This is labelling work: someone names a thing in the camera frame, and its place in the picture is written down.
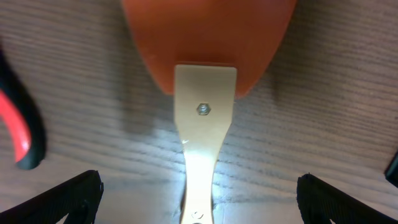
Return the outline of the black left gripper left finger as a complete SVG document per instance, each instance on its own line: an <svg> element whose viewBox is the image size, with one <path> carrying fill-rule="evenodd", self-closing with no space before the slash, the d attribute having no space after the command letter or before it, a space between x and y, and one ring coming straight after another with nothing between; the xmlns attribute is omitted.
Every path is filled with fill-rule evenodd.
<svg viewBox="0 0 398 224"><path fill-rule="evenodd" d="M92 224L103 192L99 172L88 170L1 212L1 223L57 223L64 219L64 224Z"/></svg>

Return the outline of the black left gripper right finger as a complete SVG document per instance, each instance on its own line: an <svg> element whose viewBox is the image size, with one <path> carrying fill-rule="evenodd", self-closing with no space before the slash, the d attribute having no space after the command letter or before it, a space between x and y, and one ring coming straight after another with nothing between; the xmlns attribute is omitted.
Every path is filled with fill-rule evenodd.
<svg viewBox="0 0 398 224"><path fill-rule="evenodd" d="M312 174L298 178L297 203L304 224L397 224Z"/></svg>

